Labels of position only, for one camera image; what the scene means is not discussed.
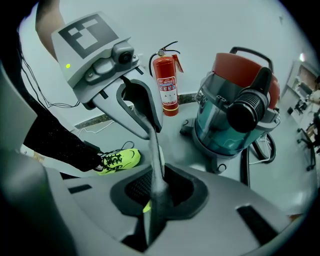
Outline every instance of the red fire extinguisher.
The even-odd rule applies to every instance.
[[[174,41],[161,48],[157,53],[154,53],[149,60],[149,72],[152,76],[151,61],[154,56],[159,56],[153,61],[153,68],[161,95],[163,113],[169,117],[173,117],[179,112],[176,76],[176,61],[178,61],[178,58],[166,55],[166,52],[177,52],[179,54],[180,52],[177,50],[167,50],[166,47],[177,42],[178,41]]]

